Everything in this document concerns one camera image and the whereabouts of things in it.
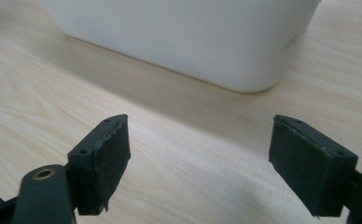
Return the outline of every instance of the wood grain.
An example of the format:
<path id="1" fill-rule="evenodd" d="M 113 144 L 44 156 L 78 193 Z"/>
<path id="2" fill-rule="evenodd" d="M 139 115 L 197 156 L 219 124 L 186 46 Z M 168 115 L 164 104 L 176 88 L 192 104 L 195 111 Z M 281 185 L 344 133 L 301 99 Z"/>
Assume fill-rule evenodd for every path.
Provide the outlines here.
<path id="1" fill-rule="evenodd" d="M 359 155 L 362 0 L 324 0 L 287 75 L 240 94 L 63 34 L 35 0 L 0 0 L 0 195 L 99 121 L 130 116 L 132 159 L 108 213 L 78 223 L 345 223 L 311 217 L 268 162 L 272 117 Z"/>

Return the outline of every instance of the light wood surface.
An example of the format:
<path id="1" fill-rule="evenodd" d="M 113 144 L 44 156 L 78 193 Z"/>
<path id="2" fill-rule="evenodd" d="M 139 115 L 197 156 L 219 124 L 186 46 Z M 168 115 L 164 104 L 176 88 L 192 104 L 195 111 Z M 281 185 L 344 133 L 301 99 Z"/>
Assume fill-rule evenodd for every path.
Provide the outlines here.
<path id="1" fill-rule="evenodd" d="M 0 195 L 65 164 L 98 122 L 130 116 L 132 159 L 78 223 L 345 223 L 311 217 L 268 162 L 275 114 L 302 119 L 362 170 L 362 0 L 324 0 L 286 76 L 240 94 L 63 34 L 39 1 L 0 0 Z"/>

